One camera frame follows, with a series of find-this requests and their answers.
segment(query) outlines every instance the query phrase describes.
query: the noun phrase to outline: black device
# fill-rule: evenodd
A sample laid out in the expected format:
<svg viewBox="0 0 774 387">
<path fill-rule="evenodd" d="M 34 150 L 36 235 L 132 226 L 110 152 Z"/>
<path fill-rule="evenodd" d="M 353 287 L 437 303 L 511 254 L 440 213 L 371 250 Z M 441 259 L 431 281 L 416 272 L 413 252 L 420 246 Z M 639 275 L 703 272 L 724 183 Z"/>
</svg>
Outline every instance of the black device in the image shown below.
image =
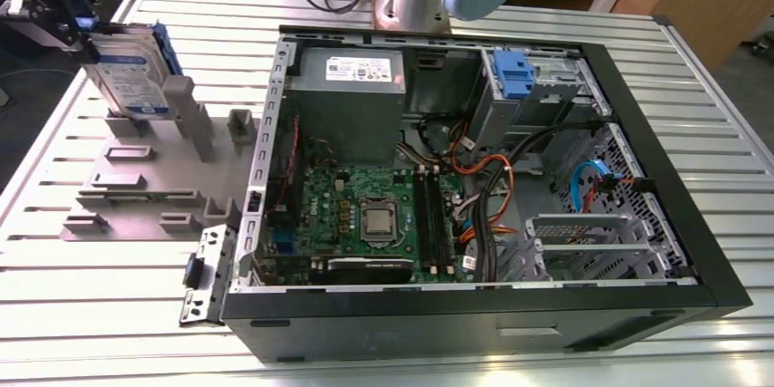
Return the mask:
<svg viewBox="0 0 774 387">
<path fill-rule="evenodd" d="M 751 304 L 601 45 L 280 32 L 231 274 L 188 291 L 221 309 L 181 325 L 267 363 L 583 352 Z"/>
</svg>

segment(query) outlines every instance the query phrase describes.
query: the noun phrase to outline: hard drive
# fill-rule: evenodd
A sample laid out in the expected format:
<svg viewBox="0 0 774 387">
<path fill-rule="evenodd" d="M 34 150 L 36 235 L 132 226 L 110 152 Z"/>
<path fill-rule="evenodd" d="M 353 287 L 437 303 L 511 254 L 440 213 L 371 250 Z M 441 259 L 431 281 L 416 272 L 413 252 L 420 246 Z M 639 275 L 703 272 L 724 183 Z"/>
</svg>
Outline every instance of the hard drive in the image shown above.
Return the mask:
<svg viewBox="0 0 774 387">
<path fill-rule="evenodd" d="M 89 34 L 98 60 L 84 66 L 108 100 L 113 116 L 136 120 L 176 118 L 161 87 L 181 74 L 161 24 L 101 24 Z"/>
</svg>

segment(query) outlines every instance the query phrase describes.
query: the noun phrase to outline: aluminum extrusion table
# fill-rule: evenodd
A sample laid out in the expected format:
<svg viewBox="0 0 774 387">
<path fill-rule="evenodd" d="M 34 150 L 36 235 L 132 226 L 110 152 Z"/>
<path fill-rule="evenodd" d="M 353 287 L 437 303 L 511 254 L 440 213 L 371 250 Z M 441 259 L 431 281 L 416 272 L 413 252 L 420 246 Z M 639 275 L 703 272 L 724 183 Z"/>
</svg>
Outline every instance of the aluminum extrusion table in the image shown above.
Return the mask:
<svg viewBox="0 0 774 387">
<path fill-rule="evenodd" d="M 194 97 L 214 116 L 232 108 L 260 116 L 280 24 L 371 26 L 367 5 L 329 15 L 304 0 L 122 1 L 114 21 L 156 20 L 168 26 L 197 84 Z M 177 328 L 194 240 L 58 240 L 109 136 L 106 104 L 80 72 L 0 197 L 0 380 L 100 386 L 771 384 L 774 159 L 674 29 L 643 16 L 517 7 L 453 27 L 457 34 L 607 45 L 754 306 L 611 353 L 263 366 L 225 328 Z"/>
</svg>

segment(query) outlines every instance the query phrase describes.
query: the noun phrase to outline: blue plastic latch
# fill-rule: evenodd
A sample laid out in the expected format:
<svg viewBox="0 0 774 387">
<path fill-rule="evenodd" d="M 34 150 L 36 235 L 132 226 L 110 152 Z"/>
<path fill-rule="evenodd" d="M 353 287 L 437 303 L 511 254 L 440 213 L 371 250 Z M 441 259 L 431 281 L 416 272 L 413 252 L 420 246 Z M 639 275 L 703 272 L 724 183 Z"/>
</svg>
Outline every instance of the blue plastic latch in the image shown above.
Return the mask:
<svg viewBox="0 0 774 387">
<path fill-rule="evenodd" d="M 535 86 L 535 68 L 523 52 L 495 50 L 495 73 L 507 100 L 525 99 Z"/>
</svg>

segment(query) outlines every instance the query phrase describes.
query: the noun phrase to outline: motherboard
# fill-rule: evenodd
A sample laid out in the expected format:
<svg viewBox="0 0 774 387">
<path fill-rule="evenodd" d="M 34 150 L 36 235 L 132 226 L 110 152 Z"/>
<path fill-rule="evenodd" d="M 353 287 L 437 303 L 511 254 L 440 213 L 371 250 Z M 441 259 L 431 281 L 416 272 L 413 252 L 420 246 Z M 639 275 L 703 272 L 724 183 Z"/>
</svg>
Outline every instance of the motherboard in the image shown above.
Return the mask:
<svg viewBox="0 0 774 387">
<path fill-rule="evenodd" d="M 451 220 L 460 195 L 455 174 L 308 168 L 301 223 L 272 232 L 280 281 L 305 285 L 321 267 L 387 274 L 401 269 L 411 283 L 465 281 Z"/>
</svg>

